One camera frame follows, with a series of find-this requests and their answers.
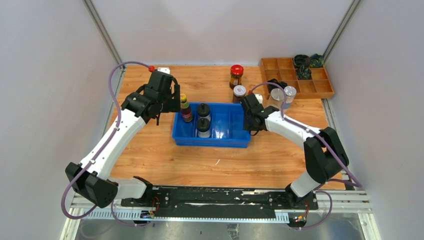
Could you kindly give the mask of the sauce bottle yellow cap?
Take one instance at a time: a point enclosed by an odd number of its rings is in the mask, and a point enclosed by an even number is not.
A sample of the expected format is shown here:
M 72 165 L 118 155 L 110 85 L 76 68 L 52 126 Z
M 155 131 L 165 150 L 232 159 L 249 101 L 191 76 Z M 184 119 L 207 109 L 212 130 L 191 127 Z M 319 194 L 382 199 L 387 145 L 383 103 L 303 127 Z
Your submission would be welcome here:
M 184 93 L 180 94 L 180 112 L 184 122 L 188 123 L 193 120 L 192 109 Z

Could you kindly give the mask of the blue plastic divided bin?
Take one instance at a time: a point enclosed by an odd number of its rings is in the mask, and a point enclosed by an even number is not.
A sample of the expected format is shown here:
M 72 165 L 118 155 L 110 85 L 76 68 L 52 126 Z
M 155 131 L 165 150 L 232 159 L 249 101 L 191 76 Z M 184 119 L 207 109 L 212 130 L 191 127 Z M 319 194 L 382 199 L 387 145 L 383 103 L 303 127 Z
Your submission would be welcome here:
M 210 136 L 199 137 L 196 123 L 199 102 L 191 102 L 193 120 L 185 122 L 180 112 L 175 114 L 172 138 L 178 146 L 247 148 L 251 135 L 243 129 L 244 111 L 240 104 L 208 102 Z

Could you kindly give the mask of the black cap spice shaker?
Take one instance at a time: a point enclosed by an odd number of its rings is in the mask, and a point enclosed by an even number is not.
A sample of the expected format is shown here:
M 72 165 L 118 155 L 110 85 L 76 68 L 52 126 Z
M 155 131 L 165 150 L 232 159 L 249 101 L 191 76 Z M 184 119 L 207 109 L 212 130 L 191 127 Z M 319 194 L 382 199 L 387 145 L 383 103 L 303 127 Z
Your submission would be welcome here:
M 207 118 L 200 118 L 196 122 L 196 136 L 199 138 L 209 138 L 211 136 L 211 122 Z
M 199 119 L 207 119 L 211 121 L 211 109 L 206 103 L 200 103 L 196 109 L 196 113 Z

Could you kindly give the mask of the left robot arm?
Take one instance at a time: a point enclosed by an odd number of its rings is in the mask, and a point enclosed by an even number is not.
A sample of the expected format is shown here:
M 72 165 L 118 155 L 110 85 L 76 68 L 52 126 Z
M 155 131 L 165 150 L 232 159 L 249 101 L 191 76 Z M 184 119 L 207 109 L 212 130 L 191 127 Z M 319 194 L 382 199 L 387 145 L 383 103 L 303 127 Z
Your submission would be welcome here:
M 65 168 L 73 190 L 98 208 L 114 200 L 134 199 L 140 206 L 149 206 L 153 193 L 149 182 L 132 178 L 111 178 L 111 171 L 133 137 L 150 120 L 158 121 L 162 113 L 180 111 L 180 85 L 168 67 L 154 70 L 147 84 L 129 94 L 119 115 L 94 149 L 79 163 Z

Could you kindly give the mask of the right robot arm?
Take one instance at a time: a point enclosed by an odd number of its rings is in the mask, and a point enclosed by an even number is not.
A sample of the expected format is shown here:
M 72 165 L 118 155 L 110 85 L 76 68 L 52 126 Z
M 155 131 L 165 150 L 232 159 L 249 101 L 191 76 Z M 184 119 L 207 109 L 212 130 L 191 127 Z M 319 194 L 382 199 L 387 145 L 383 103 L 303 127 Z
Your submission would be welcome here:
M 240 103 L 244 112 L 244 130 L 278 134 L 304 151 L 305 171 L 286 187 L 285 201 L 290 208 L 301 207 L 306 195 L 349 165 L 335 129 L 311 127 L 284 115 L 274 106 L 263 107 L 252 93 L 243 97 Z

